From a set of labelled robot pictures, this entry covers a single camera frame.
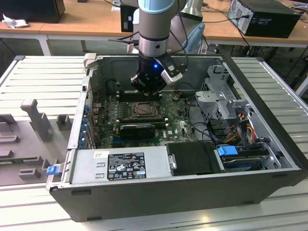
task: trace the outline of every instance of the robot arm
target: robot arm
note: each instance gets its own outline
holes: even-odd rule
[[[180,78],[184,66],[177,66],[167,53],[172,18],[186,0],[121,0],[140,8],[139,69],[131,84],[140,92],[154,94]]]

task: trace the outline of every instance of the power supply label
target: power supply label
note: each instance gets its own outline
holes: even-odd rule
[[[108,180],[146,178],[144,153],[108,155]]]

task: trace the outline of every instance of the black computer case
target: black computer case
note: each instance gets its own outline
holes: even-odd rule
[[[1,0],[2,14],[28,22],[58,23],[65,12],[63,0]]]
[[[228,12],[244,35],[273,38],[288,38],[300,16],[275,0],[233,0]]]

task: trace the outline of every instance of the motherboard chip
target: motherboard chip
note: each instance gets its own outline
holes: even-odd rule
[[[134,117],[152,117],[157,112],[157,104],[153,103],[136,103],[133,106]]]

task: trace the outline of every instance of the motherboard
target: motherboard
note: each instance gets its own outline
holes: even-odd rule
[[[132,101],[106,96],[93,104],[96,146],[124,148],[162,146],[197,141],[187,113],[190,99],[165,92],[155,101]]]

